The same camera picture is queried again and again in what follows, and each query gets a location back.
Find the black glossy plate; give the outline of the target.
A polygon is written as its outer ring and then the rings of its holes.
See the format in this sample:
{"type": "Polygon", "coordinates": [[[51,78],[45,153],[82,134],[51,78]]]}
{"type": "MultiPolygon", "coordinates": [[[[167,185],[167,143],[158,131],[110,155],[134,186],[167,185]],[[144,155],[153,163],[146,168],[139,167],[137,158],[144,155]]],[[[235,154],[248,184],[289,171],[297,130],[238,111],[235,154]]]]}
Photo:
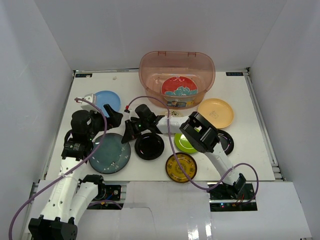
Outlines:
{"type": "Polygon", "coordinates": [[[152,161],[162,155],[165,149],[163,139],[155,133],[144,133],[134,144],[136,154],[143,160],[152,161]]]}

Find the light blue plastic plate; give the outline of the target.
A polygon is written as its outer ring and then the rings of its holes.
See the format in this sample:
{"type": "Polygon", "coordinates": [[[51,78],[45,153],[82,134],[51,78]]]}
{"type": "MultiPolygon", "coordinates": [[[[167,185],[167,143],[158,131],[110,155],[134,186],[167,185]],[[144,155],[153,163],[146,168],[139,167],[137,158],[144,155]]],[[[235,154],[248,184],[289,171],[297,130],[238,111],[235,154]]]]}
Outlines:
{"type": "Polygon", "coordinates": [[[121,99],[120,97],[113,91],[102,90],[96,92],[95,94],[95,105],[102,110],[106,117],[109,117],[107,111],[104,108],[104,105],[109,104],[110,107],[118,112],[121,107],[121,99]]]}

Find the dark blue glazed plate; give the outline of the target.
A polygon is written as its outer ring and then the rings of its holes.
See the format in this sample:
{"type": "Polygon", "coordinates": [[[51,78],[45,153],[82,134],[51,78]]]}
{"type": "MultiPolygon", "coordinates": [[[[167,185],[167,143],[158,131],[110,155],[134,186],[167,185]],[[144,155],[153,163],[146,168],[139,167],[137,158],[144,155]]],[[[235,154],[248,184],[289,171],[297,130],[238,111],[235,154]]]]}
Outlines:
{"type": "Polygon", "coordinates": [[[93,143],[98,150],[88,160],[91,167],[101,174],[114,174],[122,170],[130,160],[131,146],[122,143],[123,136],[118,133],[107,133],[101,143],[102,135],[93,143]]]}

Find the cream plate with dark patch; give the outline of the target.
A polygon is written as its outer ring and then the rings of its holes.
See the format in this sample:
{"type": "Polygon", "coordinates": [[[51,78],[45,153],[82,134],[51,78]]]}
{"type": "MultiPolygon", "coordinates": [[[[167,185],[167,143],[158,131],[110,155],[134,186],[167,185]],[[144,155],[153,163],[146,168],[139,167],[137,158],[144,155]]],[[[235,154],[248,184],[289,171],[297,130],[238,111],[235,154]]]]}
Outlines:
{"type": "MultiPolygon", "coordinates": [[[[168,111],[165,110],[165,111],[162,112],[161,114],[167,116],[167,115],[168,115],[168,111]]],[[[183,115],[180,111],[177,111],[177,110],[174,110],[174,109],[170,109],[170,110],[169,110],[169,116],[170,116],[171,118],[181,118],[181,117],[184,117],[184,115],[183,115]]]]}

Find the red plate with teal flower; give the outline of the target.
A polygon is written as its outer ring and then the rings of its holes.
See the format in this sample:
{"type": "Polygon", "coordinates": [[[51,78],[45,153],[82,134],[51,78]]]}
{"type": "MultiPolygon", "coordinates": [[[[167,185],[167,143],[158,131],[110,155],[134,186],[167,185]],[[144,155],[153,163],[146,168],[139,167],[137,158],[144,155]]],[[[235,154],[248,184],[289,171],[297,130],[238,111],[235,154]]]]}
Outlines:
{"type": "Polygon", "coordinates": [[[198,87],[188,77],[173,76],[163,82],[161,93],[166,96],[190,96],[198,93],[198,87]]]}

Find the peach plastic plate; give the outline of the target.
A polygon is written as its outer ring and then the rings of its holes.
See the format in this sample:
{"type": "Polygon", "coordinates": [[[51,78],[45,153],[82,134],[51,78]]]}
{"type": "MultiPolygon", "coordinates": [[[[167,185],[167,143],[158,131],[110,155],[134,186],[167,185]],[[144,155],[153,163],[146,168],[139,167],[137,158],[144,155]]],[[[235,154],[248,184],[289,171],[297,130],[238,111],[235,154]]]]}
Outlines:
{"type": "Polygon", "coordinates": [[[197,111],[217,129],[228,127],[234,120],[232,107],[226,101],[218,98],[203,100],[198,105],[197,111]]]}

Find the small black plate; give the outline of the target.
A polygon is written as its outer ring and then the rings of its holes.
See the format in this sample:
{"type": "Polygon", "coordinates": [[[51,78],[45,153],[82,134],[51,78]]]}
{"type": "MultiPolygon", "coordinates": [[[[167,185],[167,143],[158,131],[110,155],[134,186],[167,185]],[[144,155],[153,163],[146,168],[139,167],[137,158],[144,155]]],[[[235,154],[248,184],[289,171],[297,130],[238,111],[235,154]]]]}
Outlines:
{"type": "Polygon", "coordinates": [[[224,153],[228,156],[229,154],[232,153],[235,147],[235,142],[232,136],[228,132],[219,129],[218,137],[219,137],[222,149],[224,150],[224,153]]]}

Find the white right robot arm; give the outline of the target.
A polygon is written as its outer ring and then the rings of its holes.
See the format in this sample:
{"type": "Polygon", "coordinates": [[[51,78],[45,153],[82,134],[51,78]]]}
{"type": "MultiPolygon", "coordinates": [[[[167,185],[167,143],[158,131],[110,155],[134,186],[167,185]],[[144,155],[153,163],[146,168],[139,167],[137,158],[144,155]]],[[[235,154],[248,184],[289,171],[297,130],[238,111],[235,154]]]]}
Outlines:
{"type": "Polygon", "coordinates": [[[224,185],[226,195],[233,200],[243,195],[246,178],[223,150],[219,131],[199,112],[194,111],[185,117],[170,117],[169,111],[167,115],[155,115],[147,105],[141,104],[135,109],[135,113],[137,117],[129,117],[124,122],[123,144],[137,139],[145,130],[159,135],[181,133],[192,147],[210,160],[220,174],[220,180],[212,187],[202,187],[193,180],[190,181],[191,184],[205,191],[224,185]]]}

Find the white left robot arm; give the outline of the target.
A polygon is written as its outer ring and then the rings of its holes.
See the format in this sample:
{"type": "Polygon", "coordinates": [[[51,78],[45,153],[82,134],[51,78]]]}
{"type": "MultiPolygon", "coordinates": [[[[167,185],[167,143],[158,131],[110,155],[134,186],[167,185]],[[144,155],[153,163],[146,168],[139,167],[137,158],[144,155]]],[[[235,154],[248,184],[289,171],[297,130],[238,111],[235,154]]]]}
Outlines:
{"type": "Polygon", "coordinates": [[[64,137],[61,166],[58,178],[49,184],[51,195],[39,217],[28,224],[35,240],[74,240],[78,223],[93,199],[105,196],[104,178],[89,174],[81,178],[89,157],[98,150],[93,139],[99,132],[120,126],[123,114],[104,105],[108,113],[94,107],[77,110],[71,116],[71,129],[64,137]]]}

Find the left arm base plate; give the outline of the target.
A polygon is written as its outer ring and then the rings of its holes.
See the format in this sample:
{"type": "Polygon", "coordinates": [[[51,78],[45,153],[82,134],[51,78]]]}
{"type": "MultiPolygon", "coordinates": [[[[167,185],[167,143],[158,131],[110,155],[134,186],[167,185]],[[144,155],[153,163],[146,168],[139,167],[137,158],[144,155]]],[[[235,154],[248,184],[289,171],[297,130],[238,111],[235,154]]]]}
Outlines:
{"type": "Polygon", "coordinates": [[[92,203],[89,206],[96,205],[106,205],[107,201],[120,201],[121,200],[121,192],[122,186],[121,185],[104,185],[102,190],[98,193],[98,195],[92,200],[92,203]]]}

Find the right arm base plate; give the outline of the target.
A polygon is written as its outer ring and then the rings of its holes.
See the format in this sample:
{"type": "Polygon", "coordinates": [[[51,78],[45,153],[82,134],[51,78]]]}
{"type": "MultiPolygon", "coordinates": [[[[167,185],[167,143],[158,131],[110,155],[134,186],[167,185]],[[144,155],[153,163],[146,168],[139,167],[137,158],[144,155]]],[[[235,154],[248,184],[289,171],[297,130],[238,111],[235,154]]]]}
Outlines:
{"type": "Polygon", "coordinates": [[[211,212],[255,212],[258,210],[254,196],[254,186],[246,183],[239,194],[232,193],[226,186],[220,184],[208,191],[211,212]]]}

